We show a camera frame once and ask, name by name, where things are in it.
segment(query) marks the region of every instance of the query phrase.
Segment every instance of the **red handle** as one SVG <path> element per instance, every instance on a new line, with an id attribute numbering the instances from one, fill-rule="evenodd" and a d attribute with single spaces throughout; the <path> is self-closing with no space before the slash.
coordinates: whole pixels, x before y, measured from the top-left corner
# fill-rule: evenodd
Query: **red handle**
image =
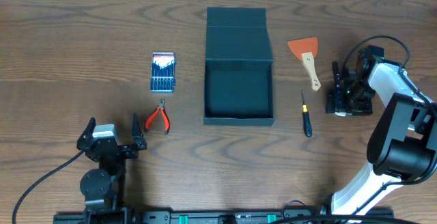
<path id="1" fill-rule="evenodd" d="M 170 132 L 170 120 L 167 116 L 167 112 L 165 112 L 165 107 L 161 109 L 161 112 L 163 112 L 163 118 L 165 122 L 165 131 L 164 133 L 167 135 Z"/>
<path id="2" fill-rule="evenodd" d="M 145 121 L 144 132 L 149 131 L 150 124 L 155 119 L 155 117 L 158 115 L 158 113 L 159 113 L 159 106 L 156 107 L 156 110 L 149 116 L 147 121 Z"/>

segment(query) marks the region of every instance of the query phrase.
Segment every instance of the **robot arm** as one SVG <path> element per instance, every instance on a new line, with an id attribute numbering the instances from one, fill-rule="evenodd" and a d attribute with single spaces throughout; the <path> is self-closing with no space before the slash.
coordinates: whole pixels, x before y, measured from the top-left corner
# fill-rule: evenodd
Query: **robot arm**
<path id="1" fill-rule="evenodd" d="M 336 91 L 330 93 L 330 98 L 337 100 L 334 104 L 339 104 L 341 100 L 343 105 L 328 104 L 333 105 L 337 115 L 360 114 L 359 108 L 368 107 L 370 98 L 373 98 L 372 90 L 386 107 L 367 146 L 368 162 L 345 188 L 334 193 L 330 201 L 331 214 L 364 215 L 404 182 L 432 173 L 430 171 L 436 163 L 437 123 L 430 107 L 417 95 L 417 88 L 405 70 L 399 72 L 399 65 L 385 60 L 383 56 L 370 54 L 381 53 L 380 49 L 369 46 L 361 51 L 357 63 L 362 65 L 361 70 L 346 75 L 349 85 L 344 92 L 336 85 Z M 333 65 L 337 84 L 338 70 Z M 337 93 L 343 97 L 334 97 Z M 432 102 L 428 97 L 422 97 L 427 99 L 428 104 Z M 422 138 L 407 136 L 407 130 L 414 130 Z"/>

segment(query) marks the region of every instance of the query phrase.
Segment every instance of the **open box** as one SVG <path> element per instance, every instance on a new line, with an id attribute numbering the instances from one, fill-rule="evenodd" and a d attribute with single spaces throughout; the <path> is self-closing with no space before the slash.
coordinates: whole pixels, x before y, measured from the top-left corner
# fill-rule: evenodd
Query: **open box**
<path id="1" fill-rule="evenodd" d="M 271 126 L 272 61 L 265 9 L 208 8 L 203 123 Z"/>

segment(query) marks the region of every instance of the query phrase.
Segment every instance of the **wooden table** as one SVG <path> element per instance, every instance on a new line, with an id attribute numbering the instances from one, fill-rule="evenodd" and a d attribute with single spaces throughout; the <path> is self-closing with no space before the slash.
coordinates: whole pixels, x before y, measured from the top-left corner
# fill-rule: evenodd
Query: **wooden table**
<path id="1" fill-rule="evenodd" d="M 367 141 L 384 107 L 369 117 L 324 113 L 332 61 L 377 34 L 411 50 L 410 78 L 437 99 L 437 0 L 0 0 L 0 222 L 10 223 L 18 198 L 39 177 L 78 151 L 90 117 L 114 123 L 130 143 L 132 113 L 141 122 L 159 98 L 150 93 L 154 51 L 178 57 L 175 93 L 146 134 L 148 150 L 128 162 L 126 201 L 138 208 L 229 210 L 282 208 L 291 199 L 320 206 L 366 162 Z M 274 55 L 272 127 L 203 125 L 203 74 L 208 6 L 266 8 Z M 317 36 L 310 92 L 307 73 L 287 41 Z M 402 61 L 395 42 L 375 40 Z M 302 131 L 306 91 L 314 136 Z M 24 200 L 18 223 L 50 223 L 56 211 L 81 211 L 85 156 L 39 185 Z M 379 206 L 399 218 L 437 221 L 437 177 L 391 193 Z"/>

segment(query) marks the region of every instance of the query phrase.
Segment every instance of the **red-handled pliers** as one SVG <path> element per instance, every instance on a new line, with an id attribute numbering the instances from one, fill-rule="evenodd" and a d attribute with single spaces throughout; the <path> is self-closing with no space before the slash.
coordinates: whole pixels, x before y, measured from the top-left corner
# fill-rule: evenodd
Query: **red-handled pliers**
<path id="1" fill-rule="evenodd" d="M 150 124 L 152 123 L 152 121 L 155 119 L 155 117 L 158 115 L 159 111 L 161 110 L 161 112 L 163 113 L 163 118 L 164 118 L 164 122 L 165 122 L 165 134 L 168 134 L 170 131 L 170 120 L 169 117 L 167 116 L 167 113 L 165 113 L 165 99 L 161 99 L 159 102 L 159 105 L 156 107 L 156 110 L 149 116 L 149 118 L 147 119 L 147 121 L 145 121 L 145 126 L 144 126 L 144 132 L 148 132 L 149 131 L 149 127 Z"/>

